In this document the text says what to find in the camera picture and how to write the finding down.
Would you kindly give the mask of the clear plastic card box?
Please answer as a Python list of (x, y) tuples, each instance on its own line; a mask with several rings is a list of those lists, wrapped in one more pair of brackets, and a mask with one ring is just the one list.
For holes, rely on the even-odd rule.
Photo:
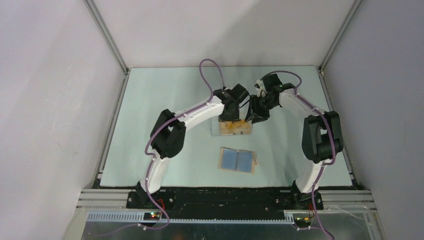
[(234, 136), (234, 135), (250, 135), (253, 126), (250, 122), (240, 121), (219, 121), (219, 118), (213, 117), (209, 121), (210, 132), (214, 137), (219, 136)]

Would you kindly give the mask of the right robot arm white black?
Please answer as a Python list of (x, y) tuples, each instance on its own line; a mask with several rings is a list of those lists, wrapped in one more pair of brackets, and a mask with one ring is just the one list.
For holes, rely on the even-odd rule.
[(264, 122), (276, 107), (287, 109), (303, 121), (301, 148), (308, 164), (293, 182), (290, 201), (295, 208), (304, 209), (315, 201), (325, 168), (335, 164), (344, 148), (340, 116), (307, 100), (300, 94), (299, 84), (282, 83), (278, 74), (278, 70), (272, 71), (256, 81), (257, 94), (249, 98), (245, 121)]

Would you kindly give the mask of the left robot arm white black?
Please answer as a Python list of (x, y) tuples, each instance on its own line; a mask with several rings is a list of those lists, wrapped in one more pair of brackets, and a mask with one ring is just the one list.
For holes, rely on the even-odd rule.
[(170, 159), (183, 149), (186, 133), (213, 117), (218, 117), (222, 122), (239, 122), (239, 105), (248, 96), (248, 90), (237, 84), (213, 90), (207, 99), (189, 109), (177, 112), (165, 109), (159, 114), (144, 149), (150, 162), (143, 179), (139, 181), (143, 191), (138, 201), (145, 208), (156, 206), (156, 192), (161, 188)]

